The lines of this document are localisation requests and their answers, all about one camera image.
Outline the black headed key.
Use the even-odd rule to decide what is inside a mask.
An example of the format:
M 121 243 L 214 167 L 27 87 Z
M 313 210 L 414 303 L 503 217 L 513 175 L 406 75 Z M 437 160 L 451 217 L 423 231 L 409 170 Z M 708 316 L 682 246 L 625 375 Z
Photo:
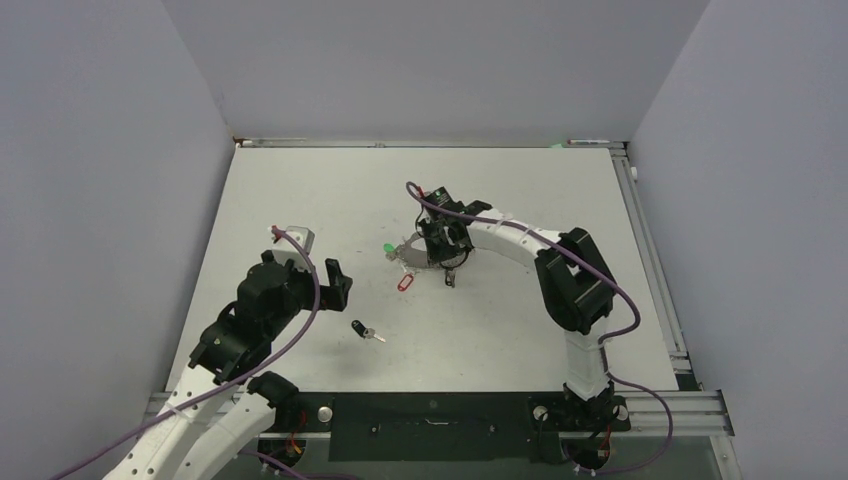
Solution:
M 385 343 L 386 339 L 376 333 L 376 330 L 370 327 L 366 327 L 361 321 L 353 320 L 351 322 L 351 327 L 355 331 L 355 333 L 362 339 L 365 340 L 377 340 L 379 342 Z

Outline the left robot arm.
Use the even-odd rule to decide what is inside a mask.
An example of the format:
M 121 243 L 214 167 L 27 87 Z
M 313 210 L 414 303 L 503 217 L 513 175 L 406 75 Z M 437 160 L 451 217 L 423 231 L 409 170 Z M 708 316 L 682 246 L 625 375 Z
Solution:
M 353 285 L 328 258 L 329 282 L 315 282 L 308 258 L 267 250 L 238 285 L 236 298 L 201 334 L 161 408 L 109 479 L 211 479 L 260 432 L 296 421 L 298 388 L 254 369 L 271 356 L 278 335 L 302 311 L 343 311 Z

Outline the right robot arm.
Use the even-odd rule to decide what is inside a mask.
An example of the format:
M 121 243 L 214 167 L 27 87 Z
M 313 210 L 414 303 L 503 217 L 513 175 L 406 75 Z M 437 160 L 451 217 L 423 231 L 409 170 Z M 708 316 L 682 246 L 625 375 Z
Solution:
M 420 199 L 416 225 L 427 260 L 444 265 L 476 250 L 499 254 L 533 270 L 545 310 L 565 334 L 565 414 L 579 429 L 624 425 L 628 412 L 615 393 L 605 344 L 607 319 L 619 287 L 591 235 L 558 232 L 514 220 L 483 201 L 465 204 L 444 190 Z

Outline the large grey keyring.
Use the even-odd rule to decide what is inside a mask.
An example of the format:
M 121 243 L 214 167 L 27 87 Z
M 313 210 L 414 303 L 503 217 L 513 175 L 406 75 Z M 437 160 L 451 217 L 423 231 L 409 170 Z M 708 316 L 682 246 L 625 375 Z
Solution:
M 422 270 L 441 270 L 444 273 L 444 284 L 449 288 L 456 287 L 456 271 L 470 257 L 469 253 L 463 253 L 448 260 L 433 262 L 428 258 L 423 237 L 418 233 L 404 239 L 395 247 L 394 253 L 385 255 L 389 261 L 398 262 L 404 274 L 410 272 L 416 275 Z

